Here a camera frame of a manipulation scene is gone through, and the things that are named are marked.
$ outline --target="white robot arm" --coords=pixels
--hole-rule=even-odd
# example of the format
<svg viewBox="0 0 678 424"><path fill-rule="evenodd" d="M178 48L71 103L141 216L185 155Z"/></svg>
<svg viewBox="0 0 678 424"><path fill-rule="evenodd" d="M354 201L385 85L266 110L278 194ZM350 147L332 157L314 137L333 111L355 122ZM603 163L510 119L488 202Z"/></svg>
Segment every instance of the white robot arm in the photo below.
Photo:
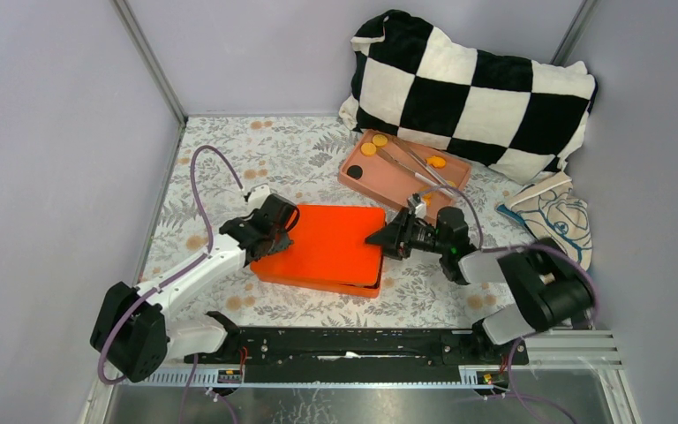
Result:
<svg viewBox="0 0 678 424"><path fill-rule="evenodd" d="M153 292L123 323L115 339L110 340L108 360L132 382L149 376L164 360L220 349L228 333L226 318L208 315L186 321L172 318L216 280L291 244L288 232L298 219L295 204L271 193L266 185L254 187L246 201L251 214L231 219L220 227L213 237L214 243L210 243L211 252L205 247L135 288L118 283L106 293L90 338L98 352L130 305L139 300L141 293ZM164 284L187 269L179 278Z"/></svg>
<svg viewBox="0 0 678 424"><path fill-rule="evenodd" d="M220 227L211 252L202 249L136 288L118 283L108 290L90 338L98 352L119 317L140 299L139 294L157 289L110 341L108 360L130 381L147 378L167 359L193 353L231 357L237 352L239 329L224 315L209 313L180 322L172 318L214 281L291 243L287 233L299 217L293 203L269 192L264 185L253 189L247 200L252 213ZM461 209L441 209L433 227L416 218L425 214L424 203L420 206L420 199L410 202L410 208L403 208L366 242L380 245L384 255L392 259L408 257L412 248L441 254L441 267L451 281L502 281L516 299L515 305L474 323L473 337L465 346L469 352L491 359L501 355L509 342L550 329L593 304L591 288L574 269L552 255L540 254L554 251L554 242L552 246L549 240L542 240L532 252L481 253L469 242L469 227ZM191 269L159 289L162 282L187 268Z"/></svg>

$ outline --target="gray wall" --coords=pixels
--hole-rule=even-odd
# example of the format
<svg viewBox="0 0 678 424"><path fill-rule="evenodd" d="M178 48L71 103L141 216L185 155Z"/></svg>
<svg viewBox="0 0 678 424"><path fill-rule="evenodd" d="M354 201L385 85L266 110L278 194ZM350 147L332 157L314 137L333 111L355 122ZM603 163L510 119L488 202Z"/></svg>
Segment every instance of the gray wall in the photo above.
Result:
<svg viewBox="0 0 678 424"><path fill-rule="evenodd" d="M77 419L176 130L109 1L0 0L0 424Z"/></svg>
<svg viewBox="0 0 678 424"><path fill-rule="evenodd" d="M574 51L599 80L569 166L644 424L678 422L678 2L604 1Z"/></svg>
<svg viewBox="0 0 678 424"><path fill-rule="evenodd" d="M132 0L191 114L336 113L350 95L350 38L388 9L454 42L549 62L581 0Z"/></svg>

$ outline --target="pillow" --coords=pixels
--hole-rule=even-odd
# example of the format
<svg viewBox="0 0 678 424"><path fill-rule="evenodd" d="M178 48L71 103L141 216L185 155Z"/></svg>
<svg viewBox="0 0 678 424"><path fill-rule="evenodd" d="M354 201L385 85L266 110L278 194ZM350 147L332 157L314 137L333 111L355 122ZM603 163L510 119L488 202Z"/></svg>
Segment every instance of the pillow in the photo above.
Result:
<svg viewBox="0 0 678 424"><path fill-rule="evenodd" d="M339 116L483 163L518 183L556 172L584 142L596 81L567 68L454 44L404 11L370 19L351 39L352 94Z"/></svg>

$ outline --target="orange plastic case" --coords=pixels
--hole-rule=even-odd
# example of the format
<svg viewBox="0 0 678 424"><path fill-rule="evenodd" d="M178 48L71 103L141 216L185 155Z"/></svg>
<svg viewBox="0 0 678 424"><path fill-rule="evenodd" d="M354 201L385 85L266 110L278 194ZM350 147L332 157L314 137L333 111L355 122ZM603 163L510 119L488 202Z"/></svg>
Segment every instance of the orange plastic case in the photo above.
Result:
<svg viewBox="0 0 678 424"><path fill-rule="evenodd" d="M378 297L383 256L365 238L386 222L382 208L298 205L300 219L284 252L251 264L261 281Z"/></svg>

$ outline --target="floral tablecloth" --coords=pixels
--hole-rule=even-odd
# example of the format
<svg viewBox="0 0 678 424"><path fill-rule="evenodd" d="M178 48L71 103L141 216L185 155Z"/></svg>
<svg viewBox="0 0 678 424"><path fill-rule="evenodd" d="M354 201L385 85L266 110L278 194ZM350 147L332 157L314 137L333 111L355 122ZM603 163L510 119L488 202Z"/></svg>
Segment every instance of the floral tablecloth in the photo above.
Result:
<svg viewBox="0 0 678 424"><path fill-rule="evenodd" d="M357 135L337 117L192 117L177 157L154 232L146 280L189 257L207 243L207 232L193 203L188 173L193 150L211 144L232 161L246 189L269 183L298 203L378 205L339 184L336 173ZM248 212L237 186L215 155L204 153L197 163L201 198L212 225ZM465 192L483 224L485 246L531 240L525 229L495 212L495 204L516 193L520 185L484 166L473 164ZM462 201L476 234L471 212ZM387 219L394 211L387 210ZM450 283L438 257L415 252L405 261L384 261L380 296L366 299L262 283L249 269L215 282L177 319L222 311L238 325L469 327L512 303L505 284Z"/></svg>

